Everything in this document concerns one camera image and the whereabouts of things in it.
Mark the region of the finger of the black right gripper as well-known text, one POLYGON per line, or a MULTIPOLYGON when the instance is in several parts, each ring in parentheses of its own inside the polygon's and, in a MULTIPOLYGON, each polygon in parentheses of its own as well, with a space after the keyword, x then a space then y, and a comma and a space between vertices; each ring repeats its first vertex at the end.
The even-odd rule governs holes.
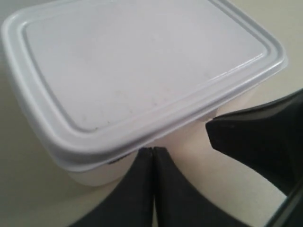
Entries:
POLYGON ((184 177, 165 148, 153 149, 153 164, 158 226, 234 226, 233 218, 215 207, 184 177))

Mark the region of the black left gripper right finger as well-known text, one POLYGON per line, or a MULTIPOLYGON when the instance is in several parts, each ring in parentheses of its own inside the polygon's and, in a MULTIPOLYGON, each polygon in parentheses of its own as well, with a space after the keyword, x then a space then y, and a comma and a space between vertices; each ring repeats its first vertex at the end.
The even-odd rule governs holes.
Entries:
POLYGON ((302 90, 215 117, 206 131, 213 149, 250 167, 286 195, 269 227, 302 226, 302 90))

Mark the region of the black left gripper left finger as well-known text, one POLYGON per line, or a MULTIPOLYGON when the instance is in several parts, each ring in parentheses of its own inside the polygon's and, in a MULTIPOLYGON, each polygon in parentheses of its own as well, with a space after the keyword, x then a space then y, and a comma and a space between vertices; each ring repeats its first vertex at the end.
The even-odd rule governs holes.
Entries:
POLYGON ((72 227, 151 227, 153 153, 142 148, 115 189, 72 227))

